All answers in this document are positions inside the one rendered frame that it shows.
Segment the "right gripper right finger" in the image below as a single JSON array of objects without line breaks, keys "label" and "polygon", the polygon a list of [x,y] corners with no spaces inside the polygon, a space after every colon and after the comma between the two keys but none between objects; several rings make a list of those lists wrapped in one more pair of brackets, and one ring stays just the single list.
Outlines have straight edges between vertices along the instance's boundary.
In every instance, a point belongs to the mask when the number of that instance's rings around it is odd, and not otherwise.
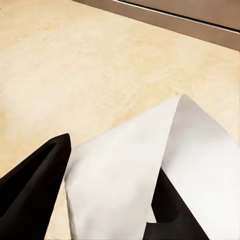
[{"label": "right gripper right finger", "polygon": [[151,206],[156,223],[146,223],[143,240],[210,240],[162,168]]}]

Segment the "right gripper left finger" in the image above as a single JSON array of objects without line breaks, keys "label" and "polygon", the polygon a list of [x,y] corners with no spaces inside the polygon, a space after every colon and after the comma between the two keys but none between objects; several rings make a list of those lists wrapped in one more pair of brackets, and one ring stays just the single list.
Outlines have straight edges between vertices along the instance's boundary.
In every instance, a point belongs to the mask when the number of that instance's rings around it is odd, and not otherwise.
[{"label": "right gripper left finger", "polygon": [[0,240],[44,240],[71,151],[53,137],[0,178]]}]

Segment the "paper coffee filter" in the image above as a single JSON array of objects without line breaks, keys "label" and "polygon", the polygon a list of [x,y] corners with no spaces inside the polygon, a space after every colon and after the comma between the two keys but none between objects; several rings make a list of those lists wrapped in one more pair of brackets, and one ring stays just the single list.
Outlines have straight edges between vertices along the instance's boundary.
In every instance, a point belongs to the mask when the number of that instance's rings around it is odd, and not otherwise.
[{"label": "paper coffee filter", "polygon": [[240,146],[186,93],[71,148],[71,240],[143,240],[160,168],[209,240],[240,240]]}]

